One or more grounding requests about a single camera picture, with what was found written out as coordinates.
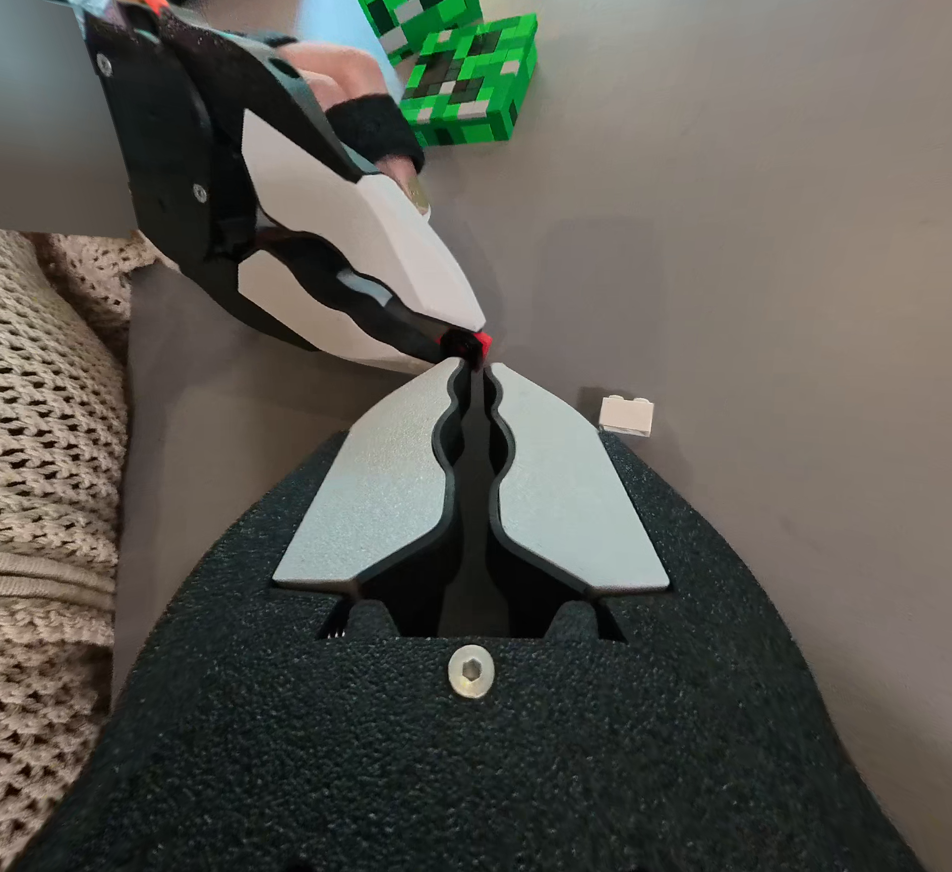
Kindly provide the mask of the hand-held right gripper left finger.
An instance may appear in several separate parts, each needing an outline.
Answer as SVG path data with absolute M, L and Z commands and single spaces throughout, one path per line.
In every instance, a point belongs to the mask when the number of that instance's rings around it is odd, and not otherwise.
M 468 364 L 448 358 L 351 426 L 272 580 L 361 590 L 450 528 Z

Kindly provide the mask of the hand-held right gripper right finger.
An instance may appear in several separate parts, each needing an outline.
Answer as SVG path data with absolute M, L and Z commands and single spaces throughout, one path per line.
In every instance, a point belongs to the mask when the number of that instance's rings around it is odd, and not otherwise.
M 503 363 L 484 372 L 493 537 L 583 596 L 665 591 L 670 579 L 596 426 Z

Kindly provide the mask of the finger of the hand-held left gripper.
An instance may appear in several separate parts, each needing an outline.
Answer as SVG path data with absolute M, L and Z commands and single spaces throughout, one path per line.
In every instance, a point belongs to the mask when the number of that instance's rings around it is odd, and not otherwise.
M 418 375 L 445 359 L 430 340 L 398 346 L 372 335 L 343 310 L 312 296 L 268 250 L 257 250 L 240 264 L 238 290 L 317 350 L 345 361 Z
M 242 154 L 270 220 L 326 239 L 352 270 L 386 286 L 415 313 L 482 331 L 485 317 L 465 272 L 389 177 L 347 181 L 250 110 L 243 116 Z

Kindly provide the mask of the red lego piece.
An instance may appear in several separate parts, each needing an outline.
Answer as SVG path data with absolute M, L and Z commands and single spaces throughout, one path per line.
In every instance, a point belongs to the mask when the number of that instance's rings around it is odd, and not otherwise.
M 472 371 L 477 371 L 482 368 L 489 354 L 492 338 L 483 331 L 450 328 L 441 335 L 438 344 L 445 358 L 461 359 Z

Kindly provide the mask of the white lego brick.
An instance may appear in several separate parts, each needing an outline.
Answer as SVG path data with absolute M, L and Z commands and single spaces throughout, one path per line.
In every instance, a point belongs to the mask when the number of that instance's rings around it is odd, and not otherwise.
M 654 411 L 655 405 L 646 398 L 606 395 L 601 399 L 598 426 L 614 434 L 649 438 Z

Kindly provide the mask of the person's left hand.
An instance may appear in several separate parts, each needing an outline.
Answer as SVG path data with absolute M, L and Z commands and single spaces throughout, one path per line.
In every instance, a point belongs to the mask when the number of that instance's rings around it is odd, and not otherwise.
M 428 220 L 422 147 L 376 59 L 349 46 L 285 36 L 274 47 L 303 76 L 339 140 L 394 181 Z

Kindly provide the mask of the person's cream knit sweater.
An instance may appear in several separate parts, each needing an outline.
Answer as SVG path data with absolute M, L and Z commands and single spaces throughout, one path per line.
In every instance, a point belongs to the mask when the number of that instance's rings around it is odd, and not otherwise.
M 159 258 L 137 233 L 1 233 L 2 870 L 109 711 L 131 276 Z

